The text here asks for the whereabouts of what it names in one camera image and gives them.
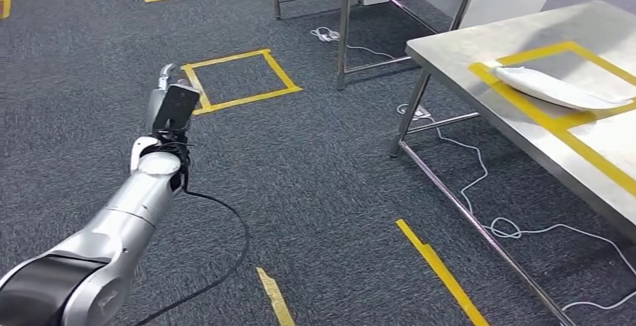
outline metal table frame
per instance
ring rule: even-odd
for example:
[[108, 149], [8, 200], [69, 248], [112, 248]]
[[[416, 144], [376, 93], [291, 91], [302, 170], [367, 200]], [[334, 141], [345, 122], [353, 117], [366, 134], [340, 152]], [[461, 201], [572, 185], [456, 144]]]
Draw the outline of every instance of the metal table frame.
[[561, 325], [563, 326], [575, 326], [575, 323], [559, 308], [559, 306], [550, 298], [546, 291], [519, 265], [499, 244], [496, 238], [488, 232], [488, 230], [482, 227], [482, 223], [468, 211], [468, 208], [464, 206], [461, 200], [456, 197], [455, 194], [444, 184], [444, 182], [435, 175], [433, 170], [408, 146], [404, 140], [406, 135], [413, 133], [419, 133], [426, 130], [432, 130], [436, 127], [443, 127], [446, 125], [454, 124], [456, 122], [469, 120], [479, 116], [478, 112], [471, 112], [469, 114], [456, 116], [446, 120], [436, 121], [432, 124], [426, 124], [418, 127], [411, 127], [413, 122], [413, 116], [415, 116], [418, 105], [421, 103], [424, 96], [424, 92], [428, 83], [431, 80], [431, 73], [425, 69], [422, 71], [420, 79], [415, 86], [415, 90], [412, 93], [409, 100], [409, 106], [404, 113], [402, 121], [400, 123], [399, 131], [395, 137], [395, 140], [391, 144], [389, 154], [391, 157], [398, 156], [400, 150], [404, 150], [406, 154], [415, 161], [417, 166], [428, 176], [428, 178], [435, 184], [435, 186], [442, 191], [444, 196], [451, 200], [452, 204], [461, 212], [462, 216], [470, 222], [470, 224], [479, 232], [479, 234], [486, 239], [488, 244], [514, 269], [514, 271], [521, 276], [523, 281], [535, 292], [535, 294], [541, 299], [541, 302], [555, 315]]
[[[274, 14], [276, 19], [281, 19], [281, 3], [295, 1], [295, 0], [274, 0]], [[402, 10], [406, 15], [410, 16], [417, 23], [424, 26], [429, 31], [434, 34], [438, 34], [439, 32], [435, 30], [433, 27], [428, 25], [422, 18], [417, 16], [412, 10], [410, 10], [407, 6], [400, 3], [398, 0], [387, 0], [392, 4], [397, 6], [400, 10]], [[462, 0], [455, 14], [449, 31], [455, 30], [459, 28], [462, 20], [464, 19], [464, 14], [466, 13], [467, 6], [470, 0]], [[359, 71], [369, 70], [374, 67], [380, 67], [389, 64], [395, 64], [397, 62], [402, 62], [406, 60], [410, 60], [411, 57], [408, 55], [401, 56], [399, 58], [393, 58], [391, 60], [381, 61], [374, 64], [366, 64], [361, 66], [349, 67], [347, 68], [347, 41], [349, 37], [349, 23], [350, 23], [350, 14], [351, 14], [351, 0], [340, 0], [340, 40], [338, 43], [338, 61], [337, 61], [337, 89], [339, 91], [344, 90], [345, 86], [345, 76], [349, 73], [357, 73]]]

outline power cord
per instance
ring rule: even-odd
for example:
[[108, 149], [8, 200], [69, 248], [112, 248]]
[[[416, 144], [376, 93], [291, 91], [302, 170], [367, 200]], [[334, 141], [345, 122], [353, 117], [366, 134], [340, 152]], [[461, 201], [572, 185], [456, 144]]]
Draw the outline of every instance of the power cord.
[[[318, 37], [318, 40], [322, 41], [323, 43], [340, 40], [340, 33], [337, 31], [333, 31], [326, 26], [320, 26], [318, 28], [315, 28], [314, 30], [309, 31], [309, 33], [315, 37]], [[368, 51], [368, 52], [371, 52], [372, 54], [386, 56], [387, 58], [391, 58], [391, 59], [395, 58], [394, 56], [385, 54], [384, 52], [376, 52], [376, 51], [373, 51], [372, 49], [368, 49], [363, 46], [347, 45], [346, 47], [349, 49], [360, 49], [360, 50]]]
[[207, 199], [213, 202], [216, 202], [218, 204], [221, 204], [222, 206], [224, 206], [225, 208], [227, 208], [228, 210], [230, 210], [234, 215], [236, 215], [236, 217], [238, 218], [239, 221], [241, 221], [241, 224], [243, 225], [243, 229], [244, 229], [244, 238], [245, 238], [245, 244], [243, 246], [243, 250], [241, 251], [241, 255], [238, 257], [238, 259], [236, 260], [236, 262], [234, 263], [234, 265], [232, 265], [231, 268], [229, 268], [229, 270], [219, 279], [217, 279], [216, 281], [214, 281], [213, 283], [208, 284], [205, 287], [202, 287], [201, 289], [190, 293], [189, 295], [178, 299], [177, 301], [175, 301], [174, 303], [162, 308], [161, 310], [158, 310], [156, 313], [152, 313], [150, 316], [146, 317], [145, 319], [137, 322], [136, 324], [134, 324], [134, 326], [142, 326], [142, 325], [146, 325], [148, 324], [150, 321], [156, 319], [159, 316], [162, 316], [164, 313], [169, 312], [170, 310], [175, 309], [176, 307], [181, 306], [182, 304], [185, 304], [186, 302], [192, 300], [193, 298], [200, 296], [201, 294], [206, 293], [207, 291], [210, 291], [210, 289], [219, 286], [223, 281], [227, 280], [228, 278], [230, 278], [235, 272], [236, 270], [239, 268], [239, 266], [243, 263], [243, 261], [245, 260], [245, 258], [248, 256], [248, 251], [250, 249], [250, 228], [248, 226], [248, 224], [245, 222], [245, 220], [243, 220], [243, 217], [241, 217], [240, 213], [233, 208], [232, 206], [228, 205], [227, 203], [216, 199], [215, 197], [212, 196], [208, 196], [208, 195], [204, 195], [202, 193], [195, 193], [193, 191], [189, 191], [188, 190], [188, 184], [190, 181], [190, 173], [188, 171], [188, 166], [190, 164], [190, 158], [187, 152], [187, 149], [185, 148], [186, 146], [192, 146], [187, 144], [186, 142], [168, 142], [166, 144], [163, 144], [162, 146], [160, 146], [158, 148], [158, 150], [162, 150], [162, 151], [168, 151], [168, 152], [175, 152], [178, 153], [180, 155], [185, 155], [183, 156], [182, 159], [182, 164], [185, 165], [185, 167], [182, 169], [183, 172], [183, 193], [187, 194], [187, 195], [192, 195], [195, 197], [200, 197], [203, 199]]
[[[407, 106], [408, 106], [408, 104], [402, 104], [402, 105], [398, 106], [397, 107], [397, 113], [401, 114], [401, 115], [404, 115], [406, 113]], [[429, 120], [431, 122], [435, 122], [435, 120], [432, 117], [427, 116], [427, 115], [426, 116], [417, 116], [417, 115], [415, 115], [413, 117], [413, 120], [422, 120], [422, 119], [427, 119], [427, 120]], [[466, 200], [466, 206], [468, 207], [468, 212], [470, 212], [472, 214], [473, 213], [473, 204], [470, 202], [470, 198], [466, 195], [466, 191], [468, 191], [469, 188], [475, 186], [478, 182], [480, 182], [481, 180], [484, 180], [488, 176], [488, 169], [486, 168], [486, 165], [484, 164], [484, 160], [482, 158], [482, 151], [479, 150], [479, 148], [477, 148], [475, 146], [467, 145], [467, 144], [464, 144], [464, 143], [459, 142], [457, 140], [453, 140], [453, 139], [450, 139], [448, 137], [445, 137], [444, 135], [442, 135], [442, 131], [440, 130], [439, 127], [436, 127], [435, 130], [437, 131], [437, 136], [439, 137], [439, 139], [452, 142], [452, 143], [454, 143], [456, 145], [459, 145], [461, 147], [464, 147], [464, 148], [469, 148], [471, 150], [474, 150], [477, 153], [477, 158], [479, 160], [479, 165], [481, 166], [481, 169], [484, 170], [484, 174], [482, 176], [480, 176], [479, 178], [475, 179], [473, 182], [471, 182], [468, 185], [466, 185], [460, 191], [461, 195], [463, 196], [463, 199]], [[504, 231], [502, 231], [500, 229], [497, 229], [495, 226], [496, 226], [497, 223], [500, 223], [500, 222], [508, 223], [510, 226], [512, 226], [512, 228], [515, 231], [512, 232], [512, 233], [508, 233], [508, 232], [504, 232]], [[495, 218], [493, 220], [492, 223], [490, 223], [489, 226], [486, 226], [486, 225], [481, 225], [481, 226], [484, 229], [490, 230], [490, 232], [492, 232], [493, 235], [497, 236], [498, 238], [517, 238], [517, 239], [521, 238], [521, 236], [523, 236], [523, 235], [541, 234], [543, 232], [548, 232], [548, 231], [551, 231], [553, 229], [556, 229], [558, 227], [563, 227], [563, 228], [566, 228], [568, 230], [572, 230], [574, 232], [578, 232], [580, 234], [583, 234], [583, 235], [586, 235], [586, 236], [590, 236], [591, 238], [596, 238], [596, 239], [599, 239], [601, 241], [605, 241], [608, 244], [612, 245], [612, 247], [619, 254], [619, 256], [623, 260], [623, 262], [625, 262], [625, 265], [627, 265], [629, 270], [636, 277], [636, 270], [634, 269], [634, 266], [632, 266], [632, 264], [627, 260], [627, 258], [625, 257], [623, 252], [620, 250], [620, 248], [612, 240], [609, 240], [607, 238], [603, 238], [602, 236], [599, 236], [599, 235], [594, 235], [594, 234], [589, 233], [589, 232], [585, 232], [583, 230], [577, 229], [575, 227], [572, 227], [572, 226], [569, 226], [569, 225], [566, 225], [566, 224], [557, 223], [556, 225], [552, 225], [550, 227], [547, 227], [546, 229], [540, 229], [540, 230], [521, 230], [521, 228], [516, 223], [513, 223], [511, 220], [506, 219], [505, 217], [497, 217], [497, 218]], [[636, 296], [636, 291], [634, 291], [631, 294], [625, 296], [623, 299], [621, 299], [620, 301], [616, 302], [615, 304], [611, 304], [610, 306], [602, 306], [602, 305], [595, 304], [595, 303], [589, 302], [589, 301], [577, 301], [577, 302], [572, 302], [570, 304], [565, 305], [561, 310], [562, 311], [566, 311], [570, 307], [577, 306], [577, 305], [593, 306], [593, 307], [599, 308], [601, 310], [612, 310], [612, 309], [615, 309], [615, 308], [623, 305], [625, 302], [629, 301], [629, 299], [633, 298], [634, 296]]]

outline white cable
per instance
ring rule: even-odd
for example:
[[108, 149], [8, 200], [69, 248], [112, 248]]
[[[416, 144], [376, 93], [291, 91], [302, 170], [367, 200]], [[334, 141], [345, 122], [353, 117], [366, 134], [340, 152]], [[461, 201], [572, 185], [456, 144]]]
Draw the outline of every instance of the white cable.
[[[408, 104], [402, 104], [400, 106], [397, 107], [397, 113], [404, 115], [404, 113], [406, 113], [406, 109], [407, 109]], [[413, 118], [413, 120], [422, 120], [422, 119], [427, 119], [430, 120], [431, 122], [435, 122], [435, 120], [430, 117], [430, 116], [415, 116]], [[482, 176], [480, 176], [479, 178], [477, 178], [476, 180], [474, 180], [473, 182], [471, 182], [470, 184], [466, 185], [463, 189], [461, 189], [461, 195], [463, 196], [463, 198], [466, 200], [466, 203], [468, 205], [468, 210], [469, 212], [472, 214], [473, 213], [473, 205], [470, 202], [469, 197], [466, 195], [466, 191], [475, 186], [478, 182], [480, 182], [481, 180], [485, 179], [488, 176], [488, 169], [486, 168], [486, 165], [484, 164], [484, 161], [482, 159], [482, 152], [481, 150], [479, 150], [479, 148], [472, 146], [472, 145], [467, 145], [467, 144], [463, 144], [462, 142], [459, 142], [457, 140], [453, 140], [450, 139], [448, 137], [444, 137], [442, 135], [442, 131], [440, 130], [439, 127], [436, 127], [435, 130], [437, 130], [437, 135], [441, 140], [445, 140], [445, 141], [450, 141], [456, 145], [465, 147], [465, 148], [470, 148], [472, 150], [475, 150], [477, 153], [477, 158], [479, 159], [479, 165], [481, 165], [481, 168], [484, 170], [484, 174]], [[495, 227], [495, 225], [500, 222], [500, 221], [504, 221], [507, 222], [509, 225], [511, 225], [513, 227], [513, 229], [515, 230], [512, 233], [508, 233], [508, 232], [504, 232], [500, 229], [497, 229]], [[543, 232], [548, 232], [550, 230], [556, 229], [557, 227], [564, 227], [566, 229], [572, 230], [574, 232], [578, 232], [581, 233], [583, 235], [587, 235], [590, 236], [591, 238], [596, 238], [599, 239], [601, 241], [605, 241], [608, 244], [612, 245], [612, 247], [616, 250], [616, 252], [619, 254], [620, 258], [623, 260], [623, 262], [625, 262], [625, 265], [627, 265], [627, 267], [629, 268], [629, 270], [634, 274], [634, 276], [636, 277], [636, 269], [634, 269], [634, 266], [632, 266], [632, 264], [629, 262], [629, 260], [625, 257], [625, 255], [623, 254], [623, 252], [620, 250], [620, 248], [618, 247], [618, 245], [616, 245], [612, 240], [609, 240], [607, 238], [604, 238], [602, 236], [599, 235], [594, 235], [592, 233], [589, 232], [585, 232], [583, 230], [577, 229], [575, 227], [569, 226], [569, 225], [565, 225], [562, 223], [557, 223], [556, 225], [552, 225], [546, 229], [540, 229], [540, 230], [521, 230], [519, 228], [519, 226], [516, 223], [513, 223], [511, 220], [506, 219], [505, 217], [497, 217], [493, 220], [492, 223], [490, 223], [490, 226], [486, 226], [486, 225], [481, 225], [481, 227], [483, 227], [484, 229], [488, 229], [490, 230], [490, 232], [493, 233], [493, 235], [497, 236], [498, 238], [521, 238], [521, 236], [523, 236], [524, 234], [541, 234]], [[615, 304], [611, 304], [610, 306], [602, 306], [599, 304], [595, 304], [593, 302], [589, 302], [589, 301], [577, 301], [577, 302], [572, 302], [570, 304], [565, 305], [561, 310], [566, 311], [567, 309], [569, 309], [570, 307], [573, 306], [577, 306], [577, 305], [587, 305], [587, 306], [593, 306], [596, 308], [599, 308], [601, 310], [612, 310], [615, 309], [621, 305], [623, 305], [625, 302], [629, 301], [629, 299], [636, 297], [636, 291], [632, 292], [631, 294], [625, 296], [622, 300], [616, 302]]]
[[[326, 33], [322, 33], [320, 32], [320, 30], [325, 30], [327, 31]], [[340, 33], [337, 31], [333, 31], [330, 28], [326, 27], [326, 26], [320, 26], [318, 28], [315, 28], [314, 30], [309, 31], [310, 34], [312, 34], [315, 37], [318, 37], [318, 39], [322, 42], [331, 42], [331, 41], [338, 41], [340, 40]], [[377, 51], [373, 51], [372, 49], [368, 49], [366, 47], [363, 46], [351, 46], [349, 44], [346, 45], [346, 47], [348, 47], [349, 49], [361, 49], [361, 50], [365, 50], [368, 51], [372, 54], [375, 55], [380, 55], [380, 56], [386, 56], [387, 58], [395, 58], [392, 55], [386, 54], [384, 52], [377, 52]]]

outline robotic arm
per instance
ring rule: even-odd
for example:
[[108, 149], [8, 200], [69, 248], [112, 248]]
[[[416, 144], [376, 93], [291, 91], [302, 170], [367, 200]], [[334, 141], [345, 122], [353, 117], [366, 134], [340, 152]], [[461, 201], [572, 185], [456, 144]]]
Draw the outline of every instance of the robotic arm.
[[135, 141], [130, 177], [80, 231], [0, 279], [0, 326], [100, 326], [124, 303], [134, 270], [170, 202], [187, 183], [190, 116], [199, 92], [171, 83], [152, 91], [150, 136]]

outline floor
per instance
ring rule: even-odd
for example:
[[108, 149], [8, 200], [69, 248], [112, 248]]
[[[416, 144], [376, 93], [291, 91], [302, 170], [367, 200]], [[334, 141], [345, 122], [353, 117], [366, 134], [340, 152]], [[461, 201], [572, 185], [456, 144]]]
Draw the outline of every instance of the floor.
[[[624, 1], [617, 2], [633, 8]], [[550, 0], [548, 7], [575, 2]], [[448, 25], [425, 3], [409, 3], [433, 25]], [[257, 268], [276, 280], [296, 325], [477, 325], [396, 220], [432, 247], [489, 325], [558, 325], [408, 158], [388, 158], [399, 122], [395, 107], [408, 99], [416, 65], [356, 74], [345, 91], [335, 91], [337, 46], [309, 31], [338, 29], [337, 0], [284, 4], [281, 21], [272, 17], [271, 0], [11, 5], [0, 22], [8, 61], [1, 70], [0, 274], [81, 228], [123, 182], [164, 64], [269, 49], [302, 90], [198, 115], [189, 134], [197, 145], [191, 189], [244, 215], [253, 236], [247, 261], [226, 282], [150, 325], [279, 325]], [[392, 55], [426, 35], [386, 4], [357, 7], [352, 17], [351, 44]], [[354, 51], [355, 64], [382, 60]], [[282, 86], [260, 55], [196, 72], [215, 103]], [[436, 117], [469, 110], [436, 82], [427, 97]], [[503, 216], [528, 229], [568, 223], [617, 242], [636, 263], [634, 245], [483, 120], [445, 132], [484, 153], [490, 176], [469, 192], [481, 220]], [[417, 142], [453, 190], [480, 175], [472, 152], [433, 134]], [[242, 236], [227, 210], [179, 196], [112, 325], [137, 325], [216, 280], [236, 260]], [[558, 229], [502, 243], [559, 305], [613, 304], [636, 289], [636, 278], [601, 241]], [[614, 310], [578, 306], [568, 314], [583, 326], [630, 326], [636, 299]]]

